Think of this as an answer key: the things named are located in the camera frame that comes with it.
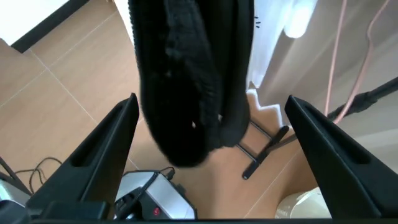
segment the pink cable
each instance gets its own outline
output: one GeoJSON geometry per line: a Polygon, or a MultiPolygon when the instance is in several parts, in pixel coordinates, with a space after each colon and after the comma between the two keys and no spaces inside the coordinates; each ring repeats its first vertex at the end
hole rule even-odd
{"type": "MultiPolygon", "coordinates": [[[[390,0],[386,0],[386,1],[384,2],[384,4],[381,6],[381,8],[380,8],[380,9],[378,10],[378,12],[376,13],[376,15],[373,17],[371,23],[369,24],[368,31],[366,32],[366,35],[367,35],[368,41],[369,41],[369,47],[368,47],[368,51],[366,52],[366,56],[365,56],[364,63],[362,64],[361,71],[360,71],[360,73],[359,73],[359,75],[358,75],[358,77],[357,77],[357,79],[356,79],[356,81],[355,81],[354,87],[353,87],[353,89],[351,90],[351,94],[350,94],[350,96],[348,97],[348,100],[347,100],[346,104],[344,105],[343,110],[342,110],[341,113],[337,116],[337,118],[334,120],[334,123],[335,123],[335,124],[339,123],[339,122],[344,118],[344,115],[347,113],[348,109],[350,108],[351,104],[352,104],[353,101],[354,101],[354,98],[355,98],[356,94],[357,94],[358,91],[359,91],[359,88],[361,87],[361,84],[362,84],[364,75],[365,75],[366,70],[368,69],[368,66],[369,66],[369,59],[370,59],[370,56],[371,56],[372,51],[373,51],[373,43],[372,43],[372,38],[371,38],[372,27],[373,27],[373,24],[377,21],[377,19],[378,19],[378,17],[380,16],[381,12],[386,8],[386,6],[387,6],[387,4],[389,3],[389,1],[390,1],[390,0]]],[[[332,68],[334,69],[334,66],[335,66],[335,62],[332,61],[332,65],[331,65],[331,68],[330,68],[331,72],[330,72],[330,77],[329,77],[329,85],[328,85],[328,93],[329,93],[329,94],[328,94],[328,96],[326,96],[326,104],[327,104],[327,107],[328,107],[328,105],[329,105],[329,100],[330,100],[331,80],[333,79],[333,77],[332,77],[332,76],[333,76],[333,72],[332,72],[333,70],[332,70],[332,68]]]]}
{"type": "Polygon", "coordinates": [[[343,0],[343,3],[341,5],[340,18],[338,19],[335,46],[333,48],[333,56],[331,57],[328,92],[326,94],[326,103],[325,103],[325,112],[324,112],[325,116],[328,116],[328,113],[329,113],[329,101],[330,101],[330,95],[331,95],[331,84],[333,83],[333,74],[335,72],[335,63],[336,63],[336,56],[337,56],[338,39],[340,38],[341,27],[343,26],[343,18],[344,18],[344,13],[345,13],[345,10],[346,10],[346,6],[347,6],[347,0],[343,0]]]}

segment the black metal stand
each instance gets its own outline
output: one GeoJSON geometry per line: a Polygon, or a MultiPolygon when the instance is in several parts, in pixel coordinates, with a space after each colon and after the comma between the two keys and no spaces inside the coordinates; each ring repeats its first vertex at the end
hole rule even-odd
{"type": "Polygon", "coordinates": [[[242,150],[251,160],[252,162],[250,163],[250,165],[248,166],[248,168],[246,168],[246,170],[242,173],[242,178],[247,180],[248,178],[250,178],[250,176],[252,176],[252,174],[254,173],[254,171],[256,171],[256,169],[260,166],[260,164],[264,161],[264,159],[266,159],[266,157],[269,155],[270,152],[272,152],[273,150],[281,147],[282,145],[280,145],[280,140],[282,140],[282,138],[285,136],[285,134],[289,131],[289,127],[288,126],[283,126],[279,129],[278,133],[272,137],[267,131],[265,131],[264,129],[262,129],[257,123],[255,123],[253,120],[250,120],[250,123],[258,130],[260,131],[263,135],[267,136],[270,141],[269,143],[262,149],[262,151],[257,155],[254,156],[252,155],[247,149],[245,149],[241,144],[238,144],[237,147],[242,150]]]}

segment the red button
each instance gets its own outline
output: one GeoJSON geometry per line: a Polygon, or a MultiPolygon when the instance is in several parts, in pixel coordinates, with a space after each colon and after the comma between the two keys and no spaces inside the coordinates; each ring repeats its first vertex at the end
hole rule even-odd
{"type": "Polygon", "coordinates": [[[155,216],[160,215],[160,208],[159,208],[159,207],[156,207],[156,208],[155,208],[155,210],[154,210],[154,215],[155,215],[155,216]]]}

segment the black baseboard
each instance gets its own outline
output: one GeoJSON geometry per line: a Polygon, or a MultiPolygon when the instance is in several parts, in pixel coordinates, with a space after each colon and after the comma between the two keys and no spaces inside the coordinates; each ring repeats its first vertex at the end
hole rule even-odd
{"type": "Polygon", "coordinates": [[[69,0],[40,24],[37,24],[32,30],[13,43],[11,47],[14,47],[21,53],[25,52],[51,30],[61,24],[61,22],[68,19],[69,16],[84,6],[88,1],[89,0],[69,0]]]}

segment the white trash bin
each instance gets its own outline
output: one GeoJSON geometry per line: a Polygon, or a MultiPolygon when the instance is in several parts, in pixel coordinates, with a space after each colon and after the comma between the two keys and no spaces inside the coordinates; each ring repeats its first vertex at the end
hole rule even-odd
{"type": "Polygon", "coordinates": [[[331,218],[319,187],[292,194],[277,207],[275,218],[331,218]]]}

